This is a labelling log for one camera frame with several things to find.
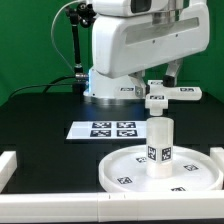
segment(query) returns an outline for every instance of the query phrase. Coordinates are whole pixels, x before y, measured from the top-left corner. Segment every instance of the small white object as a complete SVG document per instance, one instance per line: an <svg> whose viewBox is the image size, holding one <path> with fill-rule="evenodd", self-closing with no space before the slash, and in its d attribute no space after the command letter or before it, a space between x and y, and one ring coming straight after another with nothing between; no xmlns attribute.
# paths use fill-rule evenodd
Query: small white object
<svg viewBox="0 0 224 224"><path fill-rule="evenodd" d="M3 152L0 156L0 192L17 168L16 152Z"/></svg>
<svg viewBox="0 0 224 224"><path fill-rule="evenodd" d="M150 178L146 174L147 156L146 145L124 148L107 155L99 165L102 187L107 192L222 189L222 172L210 157L200 152L173 146L173 173L163 179Z"/></svg>
<svg viewBox="0 0 224 224"><path fill-rule="evenodd" d="M168 178L173 167L172 119L158 117L147 120L146 173L152 178Z"/></svg>
<svg viewBox="0 0 224 224"><path fill-rule="evenodd" d="M210 157L224 174L224 149L221 147L211 148Z"/></svg>
<svg viewBox="0 0 224 224"><path fill-rule="evenodd" d="M145 108L150 109L150 115L161 116L168 109L169 100L197 101L202 97L199 87L164 87L162 80L149 80L150 94L147 94Z"/></svg>

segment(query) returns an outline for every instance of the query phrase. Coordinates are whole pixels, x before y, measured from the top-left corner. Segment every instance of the green backdrop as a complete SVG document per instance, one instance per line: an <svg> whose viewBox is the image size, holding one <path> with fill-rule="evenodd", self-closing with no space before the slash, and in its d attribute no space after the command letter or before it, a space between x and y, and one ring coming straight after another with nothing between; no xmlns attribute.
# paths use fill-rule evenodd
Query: green backdrop
<svg viewBox="0 0 224 224"><path fill-rule="evenodd" d="M47 84L71 75L51 44L50 29L57 11L69 0L0 1L0 104L22 86ZM181 86L200 86L224 102L224 1L208 0L211 41L208 49L185 58L179 75ZM82 62L85 71L92 65L91 30L80 28ZM59 49L71 64L73 47L68 18L62 14L55 30ZM148 78L161 78L166 66L150 69ZM54 91L70 90L57 87Z"/></svg>

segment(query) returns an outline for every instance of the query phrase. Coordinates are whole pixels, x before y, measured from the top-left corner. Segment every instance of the black tabletop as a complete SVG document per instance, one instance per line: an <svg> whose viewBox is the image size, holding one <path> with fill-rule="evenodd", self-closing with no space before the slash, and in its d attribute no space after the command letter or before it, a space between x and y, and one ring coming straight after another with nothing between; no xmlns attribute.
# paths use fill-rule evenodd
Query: black tabletop
<svg viewBox="0 0 224 224"><path fill-rule="evenodd" d="M203 93L198 102L172 101L164 116L175 121L175 145L205 154L209 154L210 147L224 146L224 104L211 95ZM14 96L0 107L0 152L16 150L18 168L2 193L104 191L98 181L100 160L114 150L145 144L145 140L69 141L66 136L72 122L148 118L144 104L99 106L85 103L72 93ZM224 223L223 220L181 222Z"/></svg>

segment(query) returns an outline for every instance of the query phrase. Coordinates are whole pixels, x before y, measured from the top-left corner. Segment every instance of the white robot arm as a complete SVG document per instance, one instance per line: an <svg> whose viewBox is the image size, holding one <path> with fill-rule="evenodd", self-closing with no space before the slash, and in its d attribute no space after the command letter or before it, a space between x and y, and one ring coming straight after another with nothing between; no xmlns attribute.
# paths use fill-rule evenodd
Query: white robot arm
<svg viewBox="0 0 224 224"><path fill-rule="evenodd" d="M93 27L87 98L104 103L144 99L145 69L169 63L168 79L176 82L181 59L204 51L209 43L206 0L190 0L187 8L183 0L92 3L99 17Z"/></svg>

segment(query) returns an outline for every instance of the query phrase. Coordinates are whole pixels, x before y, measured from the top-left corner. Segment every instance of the white platform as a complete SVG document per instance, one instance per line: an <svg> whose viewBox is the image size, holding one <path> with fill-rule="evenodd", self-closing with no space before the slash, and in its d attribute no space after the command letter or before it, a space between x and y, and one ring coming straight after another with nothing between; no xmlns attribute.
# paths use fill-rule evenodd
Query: white platform
<svg viewBox="0 0 224 224"><path fill-rule="evenodd" d="M107 155L99 165L99 179L107 192L170 192L222 189L223 174L200 152L173 147L173 174L155 179L146 174L146 146L133 146Z"/></svg>

